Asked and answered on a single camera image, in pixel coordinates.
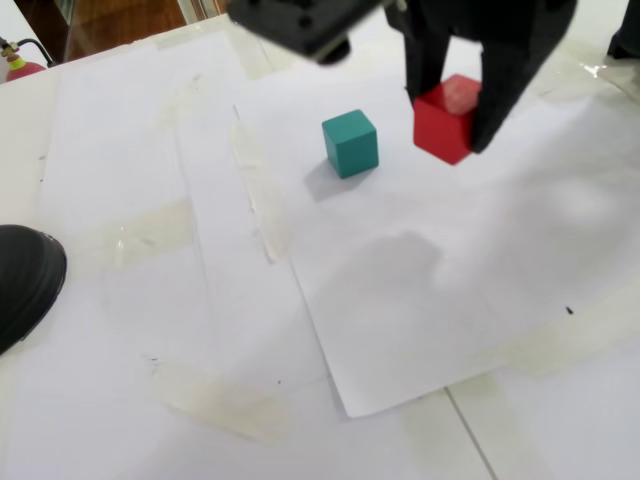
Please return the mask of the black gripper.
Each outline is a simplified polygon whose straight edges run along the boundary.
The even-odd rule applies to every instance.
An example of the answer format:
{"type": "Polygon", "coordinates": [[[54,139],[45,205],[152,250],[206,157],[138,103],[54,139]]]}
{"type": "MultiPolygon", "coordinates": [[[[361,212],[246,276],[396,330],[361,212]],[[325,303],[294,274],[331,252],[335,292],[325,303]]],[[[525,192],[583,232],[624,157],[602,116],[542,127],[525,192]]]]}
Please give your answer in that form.
{"type": "Polygon", "coordinates": [[[518,46],[532,44],[537,35],[562,36],[576,6],[575,1],[391,2],[385,8],[387,21],[406,36],[410,101],[440,83],[449,35],[482,42],[482,85],[470,134],[472,152],[482,153],[559,42],[518,46]],[[436,34],[425,36],[428,32],[436,34]]]}

